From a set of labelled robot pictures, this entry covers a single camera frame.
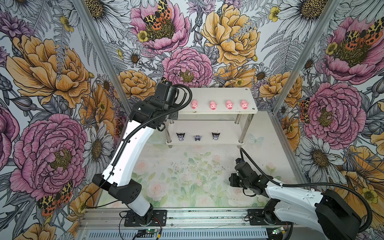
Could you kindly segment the pink pig toy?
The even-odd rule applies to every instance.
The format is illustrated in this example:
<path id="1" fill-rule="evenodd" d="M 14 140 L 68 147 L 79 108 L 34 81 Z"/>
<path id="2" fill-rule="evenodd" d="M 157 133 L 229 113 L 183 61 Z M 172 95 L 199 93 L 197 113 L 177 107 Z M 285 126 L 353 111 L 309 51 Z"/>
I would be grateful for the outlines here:
<path id="1" fill-rule="evenodd" d="M 196 109 L 198 107 L 198 101 L 197 100 L 192 100 L 191 101 L 191 108 Z"/>
<path id="2" fill-rule="evenodd" d="M 230 101 L 230 100 L 228 100 L 228 101 L 226 101 L 226 107 L 227 107 L 227 109 L 229 109 L 229 110 L 231 110 L 232 108 L 233 108 L 233 102 L 232 101 Z"/>
<path id="3" fill-rule="evenodd" d="M 210 109 L 211 109 L 211 110 L 216 110 L 216 109 L 217 109 L 217 103 L 214 102 L 214 101 L 211 101 L 211 102 L 210 102 Z"/>
<path id="4" fill-rule="evenodd" d="M 247 101 L 245 101 L 245 100 L 241 101 L 241 108 L 242 109 L 246 110 L 248 108 L 248 106 L 249 106 L 249 103 Z"/>

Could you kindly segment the purple black-eared figure toy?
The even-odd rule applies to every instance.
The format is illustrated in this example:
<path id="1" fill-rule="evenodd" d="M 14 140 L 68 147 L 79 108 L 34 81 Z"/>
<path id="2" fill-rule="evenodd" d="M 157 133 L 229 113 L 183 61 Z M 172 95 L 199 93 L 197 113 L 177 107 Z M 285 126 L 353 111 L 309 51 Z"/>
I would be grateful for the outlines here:
<path id="1" fill-rule="evenodd" d="M 179 141 L 184 141 L 185 140 L 185 134 L 186 133 L 177 133 L 177 137 Z"/>

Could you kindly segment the black purple figure toy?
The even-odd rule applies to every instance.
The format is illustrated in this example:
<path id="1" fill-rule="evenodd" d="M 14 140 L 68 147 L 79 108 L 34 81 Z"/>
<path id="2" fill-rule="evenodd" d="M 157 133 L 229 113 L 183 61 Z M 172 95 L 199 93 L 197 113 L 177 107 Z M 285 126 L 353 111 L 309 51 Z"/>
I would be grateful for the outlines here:
<path id="1" fill-rule="evenodd" d="M 219 138 L 220 138 L 220 134 L 221 134 L 221 133 L 214 133 L 214 132 L 212 132 L 212 138 L 213 138 L 213 140 L 214 140 L 214 141 L 218 141 Z"/>

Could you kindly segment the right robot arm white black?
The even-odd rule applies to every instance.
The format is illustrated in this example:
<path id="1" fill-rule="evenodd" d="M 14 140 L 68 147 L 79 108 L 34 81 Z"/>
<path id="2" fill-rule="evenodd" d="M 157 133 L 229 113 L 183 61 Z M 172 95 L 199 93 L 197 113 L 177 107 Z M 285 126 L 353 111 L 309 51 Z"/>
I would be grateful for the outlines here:
<path id="1" fill-rule="evenodd" d="M 269 198 L 262 210 L 248 211 L 252 224 L 298 224 L 329 240 L 354 240 L 358 236 L 362 219 L 336 192 L 285 187 L 271 176 L 257 174 L 241 158 L 236 159 L 235 170 L 229 178 L 231 187 Z"/>

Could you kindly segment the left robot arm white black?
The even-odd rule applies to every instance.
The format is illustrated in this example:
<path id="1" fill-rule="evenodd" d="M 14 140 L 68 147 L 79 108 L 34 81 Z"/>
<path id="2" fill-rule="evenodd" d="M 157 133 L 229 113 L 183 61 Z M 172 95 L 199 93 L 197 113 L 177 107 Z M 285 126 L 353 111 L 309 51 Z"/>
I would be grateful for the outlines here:
<path id="1" fill-rule="evenodd" d="M 136 223 L 141 225 L 151 222 L 153 206 L 142 196 L 141 184 L 133 180 L 133 170 L 155 129 L 177 112 L 175 102 L 178 95 L 179 89 L 166 81 L 158 84 L 153 96 L 134 104 L 111 162 L 92 179 L 97 187 L 127 205 L 134 213 Z"/>

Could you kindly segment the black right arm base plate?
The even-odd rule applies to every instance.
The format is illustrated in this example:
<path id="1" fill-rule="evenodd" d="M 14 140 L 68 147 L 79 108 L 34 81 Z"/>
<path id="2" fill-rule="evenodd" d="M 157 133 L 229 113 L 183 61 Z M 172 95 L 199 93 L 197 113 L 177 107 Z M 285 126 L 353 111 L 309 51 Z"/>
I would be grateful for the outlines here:
<path id="1" fill-rule="evenodd" d="M 248 209 L 247 216 L 251 226 L 282 225 L 274 212 L 264 209 Z"/>

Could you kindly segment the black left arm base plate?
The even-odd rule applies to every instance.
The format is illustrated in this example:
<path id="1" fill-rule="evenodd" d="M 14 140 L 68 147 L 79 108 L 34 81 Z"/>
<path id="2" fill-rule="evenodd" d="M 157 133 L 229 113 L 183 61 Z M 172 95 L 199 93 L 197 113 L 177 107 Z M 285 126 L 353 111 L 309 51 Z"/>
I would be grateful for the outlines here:
<path id="1" fill-rule="evenodd" d="M 130 210 L 125 217 L 125 227 L 165 227 L 167 210 L 150 210 L 144 217 Z"/>

